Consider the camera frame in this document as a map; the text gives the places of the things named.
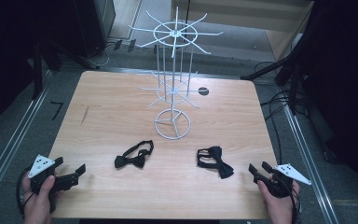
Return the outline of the black metal stand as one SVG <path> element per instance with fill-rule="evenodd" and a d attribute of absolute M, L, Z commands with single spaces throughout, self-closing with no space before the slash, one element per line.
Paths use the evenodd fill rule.
<path fill-rule="evenodd" d="M 298 101 L 296 99 L 297 90 L 299 87 L 300 80 L 300 71 L 301 65 L 299 63 L 299 55 L 301 52 L 300 47 L 295 47 L 286 57 L 273 63 L 259 71 L 252 73 L 251 75 L 241 76 L 240 80 L 249 80 L 253 81 L 258 77 L 262 77 L 265 74 L 275 71 L 276 69 L 280 69 L 276 77 L 274 78 L 274 82 L 278 86 L 283 86 L 287 82 L 290 82 L 289 89 L 289 102 L 288 106 L 290 111 L 295 114 L 296 106 L 298 105 Z"/>
<path fill-rule="evenodd" d="M 79 56 L 75 55 L 72 51 L 66 49 L 56 41 L 41 38 L 37 40 L 34 45 L 34 95 L 32 97 L 33 100 L 35 100 L 43 90 L 42 60 L 45 60 L 48 67 L 54 71 L 59 71 L 61 69 L 62 63 L 57 56 L 57 52 L 63 53 L 71 60 L 82 65 L 84 68 L 91 70 L 100 68 L 99 65 L 92 65 L 91 63 L 88 63 L 85 60 L 81 59 Z"/>

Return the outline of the metal floor rail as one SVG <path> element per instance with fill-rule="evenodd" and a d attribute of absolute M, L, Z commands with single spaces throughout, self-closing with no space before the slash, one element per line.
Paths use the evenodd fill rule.
<path fill-rule="evenodd" d="M 42 91 L 34 100 L 32 99 L 34 85 L 31 85 L 20 93 L 0 117 L 0 184 L 44 103 L 48 88 L 55 75 L 55 72 L 48 70 L 42 76 Z"/>
<path fill-rule="evenodd" d="M 310 154 L 309 145 L 300 128 L 298 120 L 296 116 L 292 114 L 292 111 L 288 106 L 284 109 L 284 112 L 296 140 L 299 154 L 301 155 L 302 161 L 304 162 L 305 168 L 308 172 L 316 200 L 324 216 L 324 221 L 326 224 L 339 224 L 336 211 L 332 205 L 332 201 L 324 186 L 314 159 Z"/>

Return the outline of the dark cabinet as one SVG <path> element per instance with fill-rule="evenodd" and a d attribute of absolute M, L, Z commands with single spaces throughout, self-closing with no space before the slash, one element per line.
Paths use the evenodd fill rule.
<path fill-rule="evenodd" d="M 113 0 L 75 0 L 80 29 L 79 54 L 92 57 L 107 44 L 116 18 Z"/>

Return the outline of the black bow tie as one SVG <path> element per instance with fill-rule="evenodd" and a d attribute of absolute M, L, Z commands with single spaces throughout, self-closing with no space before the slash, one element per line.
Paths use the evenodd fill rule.
<path fill-rule="evenodd" d="M 221 147 L 199 149 L 197 151 L 197 165 L 201 168 L 217 170 L 221 179 L 234 175 L 234 169 L 222 160 Z"/>
<path fill-rule="evenodd" d="M 149 145 L 149 149 L 142 148 L 143 145 Z M 135 167 L 143 168 L 145 166 L 145 157 L 150 155 L 154 149 L 154 143 L 152 140 L 141 141 L 137 145 L 126 150 L 122 155 L 117 155 L 114 161 L 115 167 L 121 168 L 127 164 L 133 164 Z M 138 154 L 135 157 L 130 158 L 130 154 L 135 150 Z"/>

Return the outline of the person's left hand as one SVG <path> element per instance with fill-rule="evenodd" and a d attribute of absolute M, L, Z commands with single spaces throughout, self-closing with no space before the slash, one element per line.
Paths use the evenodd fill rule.
<path fill-rule="evenodd" d="M 50 201 L 48 195 L 55 184 L 55 177 L 50 175 L 42 184 L 38 194 L 33 194 L 30 179 L 26 175 L 22 181 L 24 191 L 24 224 L 51 224 Z"/>

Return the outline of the light wooden furniture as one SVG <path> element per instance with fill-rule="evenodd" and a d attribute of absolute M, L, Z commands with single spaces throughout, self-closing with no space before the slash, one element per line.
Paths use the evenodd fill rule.
<path fill-rule="evenodd" d="M 206 15 L 209 23 L 250 27 L 267 31 L 276 60 L 308 24 L 312 0 L 171 0 L 172 13 L 179 8 L 179 18 L 195 21 Z"/>

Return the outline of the white wire display rack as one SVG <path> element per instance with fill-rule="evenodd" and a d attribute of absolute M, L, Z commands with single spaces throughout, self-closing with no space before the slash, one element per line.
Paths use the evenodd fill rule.
<path fill-rule="evenodd" d="M 152 41 L 140 45 L 140 48 L 154 47 L 157 70 L 151 71 L 151 75 L 157 79 L 157 85 L 154 88 L 141 87 L 141 90 L 156 93 L 157 99 L 148 107 L 157 103 L 168 106 L 154 119 L 156 132 L 165 139 L 178 140 L 188 135 L 192 125 L 189 115 L 178 107 L 179 104 L 187 103 L 198 108 L 190 100 L 190 94 L 198 92 L 198 89 L 191 88 L 192 79 L 198 75 L 192 71 L 194 49 L 210 55 L 197 41 L 201 36 L 219 36 L 222 32 L 199 32 L 196 26 L 204 21 L 206 15 L 195 21 L 183 21 L 179 18 L 179 8 L 171 21 L 161 21 L 149 12 L 146 15 L 157 23 L 154 28 L 131 26 L 131 29 L 153 36 Z"/>

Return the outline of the person's right hand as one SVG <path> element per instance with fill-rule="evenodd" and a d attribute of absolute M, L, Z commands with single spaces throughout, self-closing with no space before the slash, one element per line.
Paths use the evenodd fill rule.
<path fill-rule="evenodd" d="M 296 221 L 296 211 L 299 208 L 298 195 L 300 187 L 297 182 L 293 182 L 292 195 L 284 198 L 272 196 L 262 181 L 258 181 L 257 186 L 264 198 L 270 224 L 294 224 Z"/>

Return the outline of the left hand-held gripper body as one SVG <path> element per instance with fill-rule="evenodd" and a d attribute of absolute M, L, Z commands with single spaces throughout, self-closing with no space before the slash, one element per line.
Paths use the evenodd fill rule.
<path fill-rule="evenodd" d="M 31 170 L 28 174 L 28 177 L 31 180 L 30 186 L 32 193 L 35 194 L 39 193 L 42 184 L 50 175 L 55 177 L 55 184 L 48 195 L 50 201 L 50 213 L 54 212 L 56 209 L 55 194 L 59 191 L 67 191 L 72 186 L 76 186 L 80 177 L 75 172 L 69 175 L 56 176 L 56 168 L 55 160 L 38 155 L 35 158 L 34 163 L 31 166 Z"/>

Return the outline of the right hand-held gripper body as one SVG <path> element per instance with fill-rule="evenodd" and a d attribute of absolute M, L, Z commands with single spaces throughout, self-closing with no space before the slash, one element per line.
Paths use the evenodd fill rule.
<path fill-rule="evenodd" d="M 303 176 L 290 163 L 272 167 L 271 178 L 265 177 L 258 171 L 253 177 L 255 183 L 258 181 L 264 182 L 270 194 L 277 198 L 284 198 L 291 195 L 294 180 L 306 185 L 311 185 L 311 181 Z"/>

